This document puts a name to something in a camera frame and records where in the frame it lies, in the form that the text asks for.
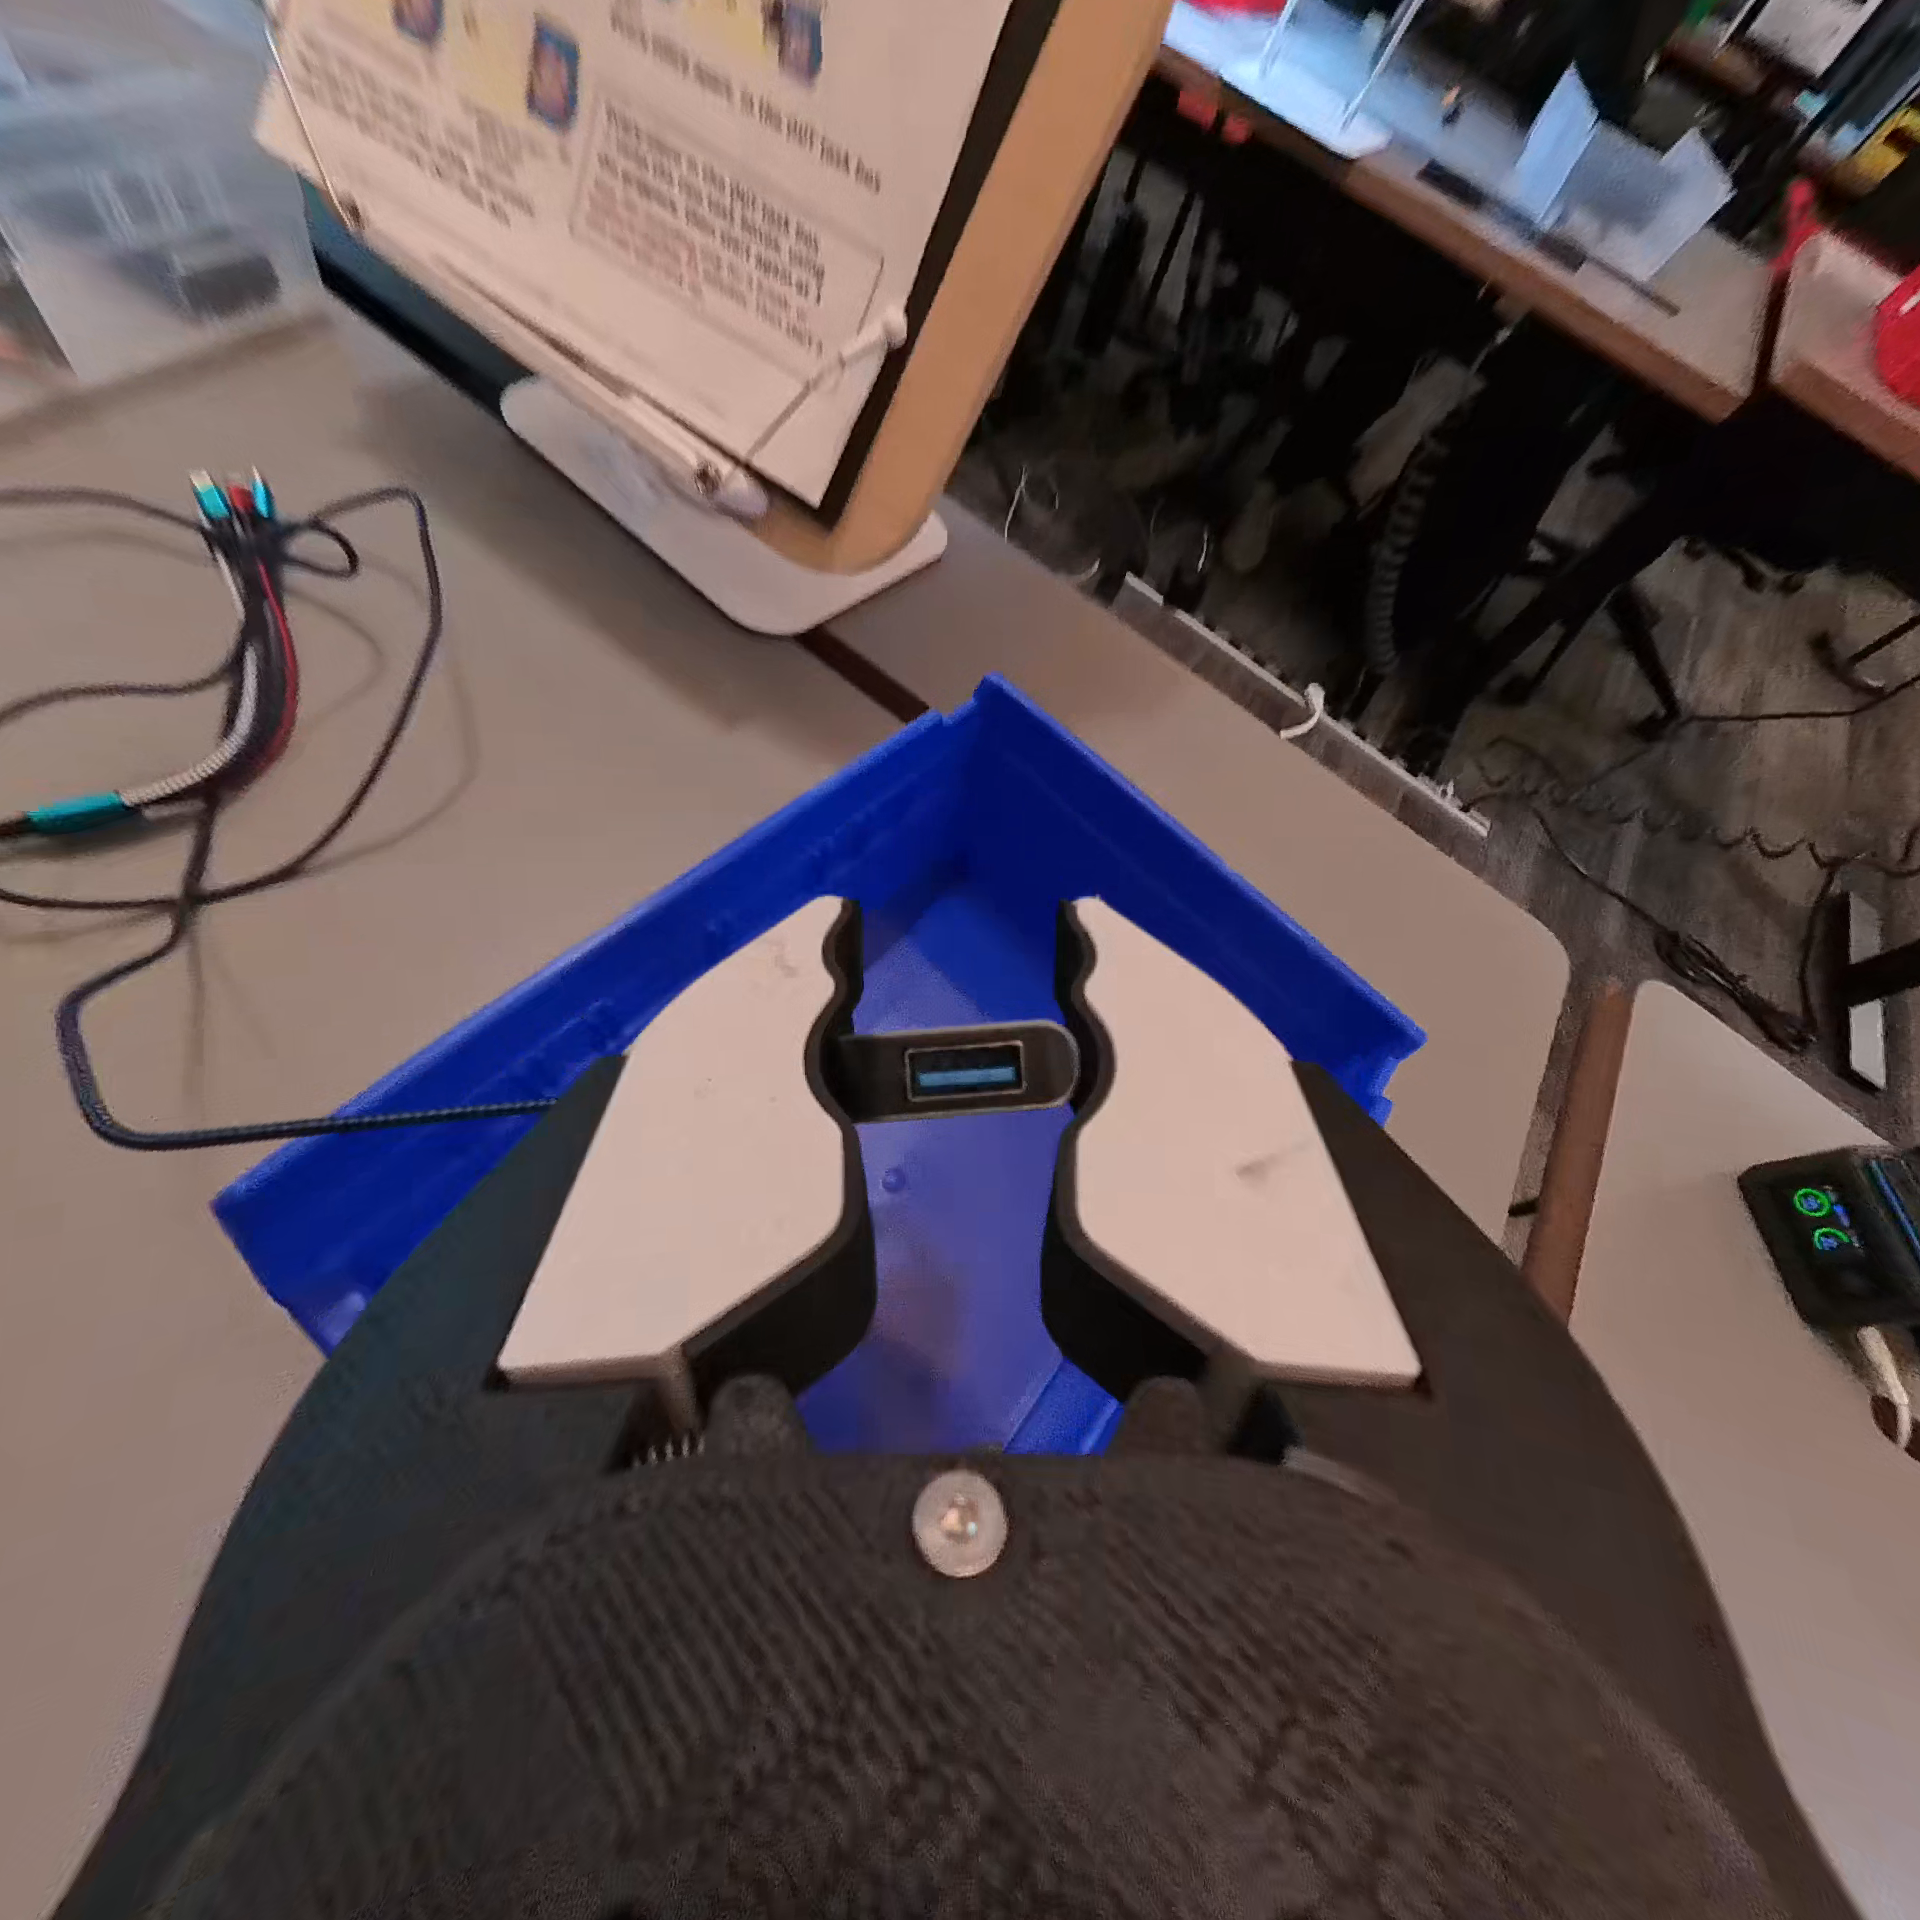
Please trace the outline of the dark grey USB hub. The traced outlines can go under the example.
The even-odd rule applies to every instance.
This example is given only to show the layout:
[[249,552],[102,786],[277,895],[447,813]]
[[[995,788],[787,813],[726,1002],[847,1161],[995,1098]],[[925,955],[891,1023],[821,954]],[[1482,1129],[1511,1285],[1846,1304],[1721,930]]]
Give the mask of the dark grey USB hub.
[[1060,1109],[1081,1051],[1053,1023],[842,1033],[822,1042],[822,1081],[855,1125]]

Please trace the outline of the black power station with display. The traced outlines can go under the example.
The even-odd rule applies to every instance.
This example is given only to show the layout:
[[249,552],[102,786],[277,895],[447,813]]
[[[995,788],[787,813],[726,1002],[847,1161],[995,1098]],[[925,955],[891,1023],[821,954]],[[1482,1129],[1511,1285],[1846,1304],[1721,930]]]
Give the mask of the black power station with display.
[[1799,1320],[1917,1331],[1917,1154],[1855,1146],[1745,1168],[1738,1186]]

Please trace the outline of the clear plastic box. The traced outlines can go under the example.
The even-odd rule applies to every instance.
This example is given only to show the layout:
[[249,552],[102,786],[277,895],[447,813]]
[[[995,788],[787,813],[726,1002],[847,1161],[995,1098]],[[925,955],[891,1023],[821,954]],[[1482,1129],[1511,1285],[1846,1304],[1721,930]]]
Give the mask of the clear plastic box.
[[258,5],[2,5],[5,416],[322,303]]

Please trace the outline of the grey desk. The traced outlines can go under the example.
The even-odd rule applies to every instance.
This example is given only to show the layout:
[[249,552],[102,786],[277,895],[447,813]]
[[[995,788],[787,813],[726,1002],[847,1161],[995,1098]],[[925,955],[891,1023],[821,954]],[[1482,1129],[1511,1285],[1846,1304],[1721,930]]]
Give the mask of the grey desk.
[[1571,1306],[1860,1915],[1917,1915],[1917,1471],[1806,1329],[1738,1176],[1877,1146],[1702,1007],[1634,989]]
[[[731,628],[491,415],[354,313],[5,426],[5,484],[167,505],[260,466],[292,512],[407,484],[441,660],[313,877],[215,911],[86,1020],[154,1127],[329,1114],[894,733],[1003,675],[1427,1033],[1393,1136],[1505,1225],[1567,954],[1545,927],[999,536],[807,650]],[[43,1915],[117,1797],[228,1516],[321,1360],[210,1199],[251,1149],[132,1154],[53,1010],[155,927],[5,915],[5,1915]]]

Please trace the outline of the instruction sheet on stand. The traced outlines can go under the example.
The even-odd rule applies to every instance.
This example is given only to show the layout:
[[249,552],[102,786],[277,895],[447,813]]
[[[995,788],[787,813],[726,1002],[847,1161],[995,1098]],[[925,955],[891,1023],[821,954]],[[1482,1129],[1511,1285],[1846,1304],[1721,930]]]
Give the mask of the instruction sheet on stand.
[[[275,76],[260,106],[282,80],[275,7]],[[903,345],[874,385],[819,511],[745,468],[723,488],[709,443],[670,439],[675,424],[657,411],[617,416],[606,389],[542,352],[532,368],[506,352],[522,377],[502,392],[502,424],[751,634],[807,634],[933,565],[947,547],[937,505],[949,475],[1066,249],[1166,20],[1167,5],[1014,5],[909,298]],[[294,170],[362,242],[356,217]],[[494,333],[477,333],[501,351]]]

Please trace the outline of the wooden workbench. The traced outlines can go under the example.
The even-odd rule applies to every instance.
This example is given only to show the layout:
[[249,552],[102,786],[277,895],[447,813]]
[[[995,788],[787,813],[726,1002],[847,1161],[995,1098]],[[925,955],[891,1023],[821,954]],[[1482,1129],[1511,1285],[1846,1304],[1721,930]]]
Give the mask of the wooden workbench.
[[1194,71],[1235,160],[1255,263],[1310,337],[1343,340],[1297,424],[1332,452],[1430,354],[1476,365],[1439,489],[1489,511],[1566,481],[1623,401],[1700,426],[1759,377],[1759,259],[1713,228],[1650,277],[1567,265],[1506,213],[1518,93],[1478,64],[1473,5],[1174,5],[1164,45]]

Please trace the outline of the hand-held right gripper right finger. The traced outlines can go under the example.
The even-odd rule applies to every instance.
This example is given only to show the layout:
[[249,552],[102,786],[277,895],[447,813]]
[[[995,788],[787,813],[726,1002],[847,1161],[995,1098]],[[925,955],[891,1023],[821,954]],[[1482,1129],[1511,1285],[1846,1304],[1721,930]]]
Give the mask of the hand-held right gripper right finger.
[[1042,1311],[1108,1389],[1153,1375],[1411,1389],[1422,1360],[1287,1050],[1114,906],[1068,900],[1057,994],[1089,1079]]

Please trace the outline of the blue plastic bin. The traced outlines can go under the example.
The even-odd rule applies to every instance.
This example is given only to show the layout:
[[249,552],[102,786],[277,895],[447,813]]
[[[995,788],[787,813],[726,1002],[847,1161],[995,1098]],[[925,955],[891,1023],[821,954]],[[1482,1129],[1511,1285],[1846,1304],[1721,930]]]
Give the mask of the blue plastic bin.
[[[1114,906],[1250,1008],[1310,1096],[1372,1123],[1423,1042],[1383,994],[1011,685],[919,721],[378,1081],[348,1119],[542,1109],[613,1076],[698,976],[817,897],[859,908],[855,1033],[1053,1023],[1068,900]],[[1052,1111],[855,1125],[878,1299],[801,1392],[835,1451],[1092,1451],[1132,1389],[1042,1311],[1060,1139]]]

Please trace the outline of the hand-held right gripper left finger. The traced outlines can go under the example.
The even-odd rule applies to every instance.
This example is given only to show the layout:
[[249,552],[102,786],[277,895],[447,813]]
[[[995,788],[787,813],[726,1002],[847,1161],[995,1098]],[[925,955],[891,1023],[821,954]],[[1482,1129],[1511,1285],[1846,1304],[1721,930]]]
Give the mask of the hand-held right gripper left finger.
[[495,1357],[508,1385],[801,1394],[878,1299],[857,1129],[825,1045],[859,997],[859,908],[804,900],[626,1047]]

